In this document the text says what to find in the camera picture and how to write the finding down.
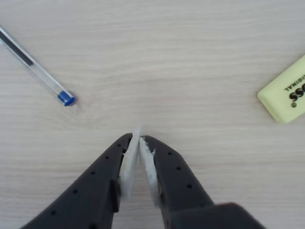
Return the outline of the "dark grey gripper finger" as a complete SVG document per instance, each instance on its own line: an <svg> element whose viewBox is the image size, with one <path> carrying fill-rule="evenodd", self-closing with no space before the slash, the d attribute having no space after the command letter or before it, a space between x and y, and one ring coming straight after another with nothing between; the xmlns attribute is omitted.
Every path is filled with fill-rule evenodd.
<svg viewBox="0 0 305 229"><path fill-rule="evenodd" d="M240 205L215 204L184 158L160 140L145 135L153 151L159 206L166 229L262 229Z"/></svg>
<svg viewBox="0 0 305 229"><path fill-rule="evenodd" d="M124 134L102 153L25 229L109 229L121 199L131 195L140 128Z"/></svg>

